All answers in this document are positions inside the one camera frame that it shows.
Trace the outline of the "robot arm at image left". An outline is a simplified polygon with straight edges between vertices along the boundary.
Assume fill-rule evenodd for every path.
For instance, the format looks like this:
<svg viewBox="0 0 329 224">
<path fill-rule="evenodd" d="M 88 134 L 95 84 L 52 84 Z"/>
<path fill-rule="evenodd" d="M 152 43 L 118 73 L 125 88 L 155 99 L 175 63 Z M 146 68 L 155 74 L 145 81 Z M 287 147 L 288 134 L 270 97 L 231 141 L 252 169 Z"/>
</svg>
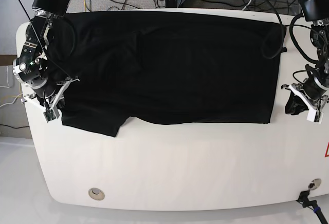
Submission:
<svg viewBox="0 0 329 224">
<path fill-rule="evenodd" d="M 29 20 L 26 41 L 20 56 L 13 62 L 13 75 L 33 90 L 25 100 L 42 100 L 41 109 L 49 119 L 58 117 L 58 103 L 71 82 L 76 81 L 49 55 L 54 20 L 63 18 L 70 0 L 34 0 L 35 15 Z"/>
</svg>

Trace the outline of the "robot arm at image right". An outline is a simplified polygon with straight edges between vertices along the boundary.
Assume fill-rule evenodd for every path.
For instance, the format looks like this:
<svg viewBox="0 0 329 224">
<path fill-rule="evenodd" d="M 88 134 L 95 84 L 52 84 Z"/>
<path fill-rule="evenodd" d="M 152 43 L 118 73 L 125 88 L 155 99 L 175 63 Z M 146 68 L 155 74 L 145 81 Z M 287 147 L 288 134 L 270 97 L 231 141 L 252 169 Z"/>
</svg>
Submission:
<svg viewBox="0 0 329 224">
<path fill-rule="evenodd" d="M 290 38 L 300 55 L 308 62 L 304 72 L 307 78 L 282 88 L 290 91 L 285 112 L 288 115 L 298 115 L 301 112 L 314 112 L 314 122 L 318 122 L 322 109 L 328 103 L 328 0 L 298 0 L 301 11 L 295 15 L 289 25 L 280 25 L 280 36 L 285 37 L 288 32 Z M 312 59 L 300 47 L 294 28 L 299 19 L 311 22 L 310 40 L 317 49 L 318 58 Z"/>
</svg>

